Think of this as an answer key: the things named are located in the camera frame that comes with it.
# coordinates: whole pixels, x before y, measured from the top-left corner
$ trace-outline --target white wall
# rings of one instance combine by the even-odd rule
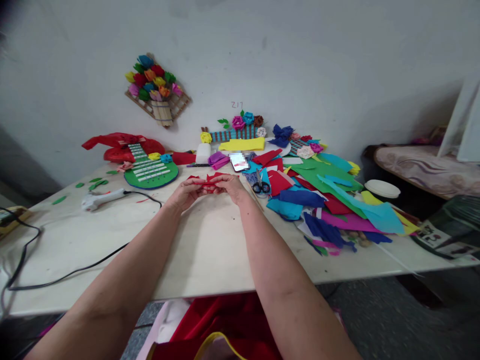
[[[1,122],[64,186],[104,163],[104,146],[81,148],[90,137],[195,149],[201,126],[236,115],[231,102],[356,161],[366,145],[447,121],[480,60],[476,0],[36,0],[18,14],[5,30]],[[168,130],[123,94],[148,51],[193,98]]]

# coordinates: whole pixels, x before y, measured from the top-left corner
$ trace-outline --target blue paper flower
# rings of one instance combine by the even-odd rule
[[[243,115],[243,122],[247,125],[252,125],[254,123],[254,115],[251,112],[246,112]]]
[[[145,68],[150,69],[154,65],[154,61],[147,55],[140,55],[137,61]]]
[[[170,154],[163,154],[162,156],[160,156],[160,160],[162,163],[171,163],[173,161],[172,159],[172,155]]]

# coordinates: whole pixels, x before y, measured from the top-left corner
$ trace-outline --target white table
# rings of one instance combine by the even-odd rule
[[[91,179],[104,178],[109,181],[107,185],[96,189],[101,193],[119,188],[138,190],[127,185],[121,174],[106,174],[114,168],[113,164],[102,166],[80,180],[85,183],[84,187],[75,188],[77,183],[74,183],[31,208],[34,215],[27,223],[42,226],[44,233],[37,245],[30,245],[26,264],[15,283],[17,286],[46,283],[95,263],[129,242],[159,210],[159,204],[151,200],[137,203],[145,197],[130,194],[105,204],[95,212],[82,211],[80,203]],[[230,164],[220,171],[234,173]],[[206,174],[214,173],[209,167],[179,166],[179,176],[173,183],[160,189],[138,191],[145,191],[164,203],[178,183],[190,175],[205,179]],[[246,184],[242,175],[240,179]],[[64,195],[67,198],[63,202],[52,205],[53,201]],[[357,246],[357,253],[345,249],[338,257],[320,256],[293,223],[283,221],[267,209],[266,199],[260,202],[265,208],[266,217],[316,284],[408,273],[376,246]],[[18,263],[23,244],[35,233],[33,229],[19,226],[0,241],[0,254],[7,257],[6,266],[10,271]],[[416,272],[480,264],[472,256],[455,261],[445,260],[422,249],[408,236],[392,236],[392,239],[393,243],[384,244],[384,248]],[[5,301],[11,304],[10,315],[28,316],[68,310],[111,259],[52,286],[15,293],[7,291]],[[190,298],[252,290],[254,283],[237,206],[227,194],[200,198],[182,216],[153,299]]]

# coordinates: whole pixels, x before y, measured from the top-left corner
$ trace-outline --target flower basket craft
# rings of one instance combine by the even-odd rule
[[[138,57],[136,73],[125,74],[130,82],[125,95],[164,128],[173,124],[192,100],[178,85],[177,78],[165,71],[151,53]]]

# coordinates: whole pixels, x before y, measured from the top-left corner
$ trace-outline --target yellow paper flower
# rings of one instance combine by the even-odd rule
[[[133,71],[127,72],[125,74],[125,77],[126,77],[126,79],[128,80],[129,83],[134,83],[135,82],[134,75],[135,74],[133,73]]]
[[[159,88],[166,84],[165,80],[162,77],[156,77],[153,80],[153,83],[157,85]]]
[[[212,142],[212,135],[208,132],[202,132],[200,134],[200,139],[202,143],[210,144]]]
[[[152,161],[155,161],[155,160],[160,160],[160,153],[159,152],[152,152],[150,154],[148,154],[148,158]]]

